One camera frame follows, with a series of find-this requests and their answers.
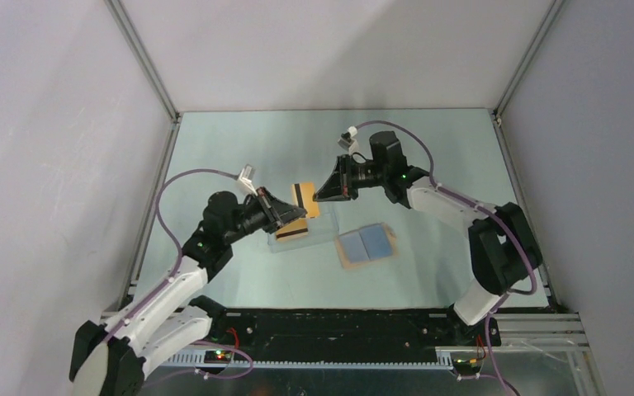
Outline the blue credit card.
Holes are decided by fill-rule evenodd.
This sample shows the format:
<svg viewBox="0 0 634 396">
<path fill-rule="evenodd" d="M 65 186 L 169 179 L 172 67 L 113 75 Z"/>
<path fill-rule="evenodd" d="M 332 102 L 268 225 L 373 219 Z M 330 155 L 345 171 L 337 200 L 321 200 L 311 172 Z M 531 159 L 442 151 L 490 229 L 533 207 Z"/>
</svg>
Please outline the blue credit card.
<svg viewBox="0 0 634 396">
<path fill-rule="evenodd" d="M 362 236 L 358 231 L 339 235 L 338 243 L 347 262 L 365 262 L 369 259 Z"/>
<path fill-rule="evenodd" d="M 362 236 L 370 261 L 390 257 L 394 254 L 394 249 L 384 224 L 365 226 L 359 233 Z"/>
</svg>

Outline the beige leather card holder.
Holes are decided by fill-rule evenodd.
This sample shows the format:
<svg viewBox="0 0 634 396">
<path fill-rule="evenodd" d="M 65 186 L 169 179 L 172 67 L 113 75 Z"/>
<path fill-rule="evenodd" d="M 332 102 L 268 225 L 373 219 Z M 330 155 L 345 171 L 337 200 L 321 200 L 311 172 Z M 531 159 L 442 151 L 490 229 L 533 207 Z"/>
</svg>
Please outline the beige leather card holder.
<svg viewBox="0 0 634 396">
<path fill-rule="evenodd" d="M 397 237 L 385 223 L 369 224 L 342 233 L 334 244 L 342 268 L 355 269 L 387 258 L 397 257 Z"/>
</svg>

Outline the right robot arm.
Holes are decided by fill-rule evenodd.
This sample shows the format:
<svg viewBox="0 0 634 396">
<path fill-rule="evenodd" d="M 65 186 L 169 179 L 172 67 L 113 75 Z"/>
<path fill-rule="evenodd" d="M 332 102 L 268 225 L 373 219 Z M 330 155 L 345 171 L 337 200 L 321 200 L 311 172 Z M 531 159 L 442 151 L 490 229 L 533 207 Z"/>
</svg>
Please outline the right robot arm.
<svg viewBox="0 0 634 396">
<path fill-rule="evenodd" d="M 354 159 L 351 127 L 340 137 L 347 153 L 338 157 L 327 181 L 314 193 L 314 200 L 356 200 L 361 189 L 380 187 L 388 200 L 410 210 L 433 215 L 461 232 L 470 246 L 473 279 L 466 292 L 452 305 L 447 334 L 459 345 L 467 345 L 480 334 L 480 324 L 509 294 L 517 294 L 516 284 L 529 279 L 527 295 L 536 292 L 536 269 L 543 263 L 542 252 L 526 215 L 519 205 L 509 202 L 492 205 L 475 200 L 435 181 L 432 169 L 408 163 L 401 142 L 391 130 L 369 139 L 371 157 Z"/>
</svg>

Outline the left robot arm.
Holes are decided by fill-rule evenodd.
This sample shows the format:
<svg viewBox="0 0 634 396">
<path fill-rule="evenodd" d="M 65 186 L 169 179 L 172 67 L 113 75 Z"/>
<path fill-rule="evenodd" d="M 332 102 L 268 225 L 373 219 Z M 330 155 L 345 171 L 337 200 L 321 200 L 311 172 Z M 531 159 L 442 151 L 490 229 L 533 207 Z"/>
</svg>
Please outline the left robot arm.
<svg viewBox="0 0 634 396">
<path fill-rule="evenodd" d="M 136 395 L 148 377 L 184 347 L 218 343 L 227 320 L 190 305 L 173 311 L 214 279 L 233 256 L 232 245 L 262 230 L 275 233 L 306 211 L 259 187 L 244 201 L 230 191 L 213 194 L 196 231 L 157 285 L 102 324 L 76 332 L 69 377 L 74 395 Z"/>
</svg>

